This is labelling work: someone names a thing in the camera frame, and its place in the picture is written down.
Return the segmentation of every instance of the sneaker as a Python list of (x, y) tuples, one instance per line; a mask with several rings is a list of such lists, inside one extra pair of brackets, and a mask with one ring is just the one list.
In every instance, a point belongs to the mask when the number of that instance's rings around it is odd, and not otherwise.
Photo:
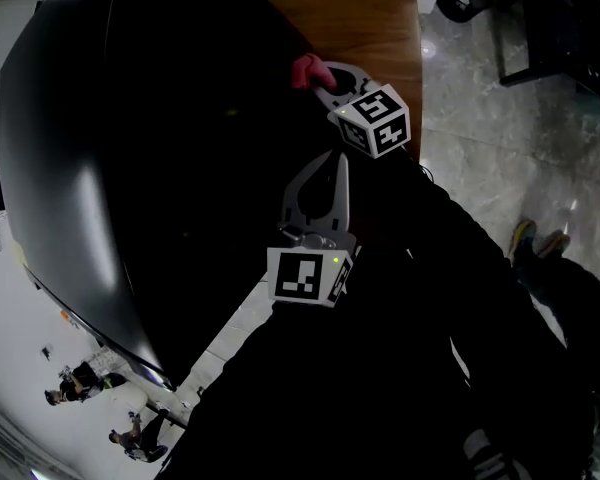
[(553, 252), (562, 255), (564, 254), (564, 251), (567, 250), (570, 243), (571, 238), (569, 235), (565, 235), (562, 231), (556, 230), (543, 240), (542, 246), (538, 251), (538, 258), (546, 258)]
[(532, 220), (523, 220), (517, 226), (511, 237), (511, 245), (509, 246), (509, 254), (507, 257), (513, 263), (513, 257), (520, 247), (533, 247), (533, 240), (536, 237), (537, 226)]
[(156, 402), (156, 407), (158, 408), (158, 411), (167, 411), (167, 412), (171, 412), (171, 409), (169, 409), (166, 405), (164, 405), (162, 402)]

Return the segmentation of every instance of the red object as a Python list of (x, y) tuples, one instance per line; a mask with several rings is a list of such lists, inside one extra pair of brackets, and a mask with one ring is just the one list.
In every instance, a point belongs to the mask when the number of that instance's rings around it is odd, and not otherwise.
[(291, 68), (291, 87), (293, 89), (309, 89), (312, 81), (328, 91), (335, 91), (338, 82), (324, 62), (313, 53), (307, 53), (293, 63)]

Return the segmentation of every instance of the wooden table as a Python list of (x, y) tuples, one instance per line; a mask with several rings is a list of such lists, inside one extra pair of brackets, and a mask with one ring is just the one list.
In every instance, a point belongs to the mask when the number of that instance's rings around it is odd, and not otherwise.
[(422, 54), (416, 0), (269, 0), (323, 60), (355, 64), (391, 84), (409, 106), (411, 141), (420, 158)]

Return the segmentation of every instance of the person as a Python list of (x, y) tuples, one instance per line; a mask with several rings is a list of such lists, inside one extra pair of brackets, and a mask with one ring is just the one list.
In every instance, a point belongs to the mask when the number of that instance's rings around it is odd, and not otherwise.
[(509, 259), (520, 283), (547, 306), (564, 333), (571, 362), (595, 393), (596, 438), (590, 474), (600, 478), (600, 280), (563, 257), (571, 238), (556, 230), (534, 251), (537, 225), (523, 220), (511, 238)]
[(571, 243), (568, 235), (552, 232), (536, 254), (536, 234), (535, 222), (520, 222), (511, 239), (509, 258), (520, 283), (560, 324), (580, 375), (600, 394), (600, 280), (563, 257)]
[(122, 446), (125, 454), (131, 458), (152, 462), (152, 459), (155, 460), (155, 457), (152, 457), (152, 455), (156, 451), (161, 451), (160, 456), (164, 455), (167, 451), (167, 447), (158, 444), (158, 437), (162, 424), (168, 414), (169, 410), (162, 407), (158, 415), (142, 430), (140, 428), (140, 415), (131, 412), (129, 413), (132, 423), (131, 430), (124, 434), (118, 434), (115, 430), (112, 430), (109, 434), (109, 441)]
[(66, 367), (62, 375), (64, 380), (60, 383), (59, 389), (44, 392), (45, 398), (51, 406), (63, 402), (84, 402), (105, 389), (115, 388), (126, 382), (124, 376), (119, 373), (109, 373), (104, 377), (98, 377), (86, 361), (83, 361), (73, 371)]
[(275, 303), (157, 478), (195, 453), (225, 474), (580, 479), (590, 390), (500, 247), (405, 151), (348, 157), (346, 292)]

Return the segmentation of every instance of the marble floor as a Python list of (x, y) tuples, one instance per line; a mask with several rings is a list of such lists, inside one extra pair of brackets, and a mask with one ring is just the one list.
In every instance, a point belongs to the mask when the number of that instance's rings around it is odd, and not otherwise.
[(500, 86), (527, 64), (515, 11), (458, 24), (435, 10), (421, 26), (421, 161), (436, 183), (503, 249), (522, 217), (567, 231), (566, 256), (600, 278), (600, 100), (562, 76)]

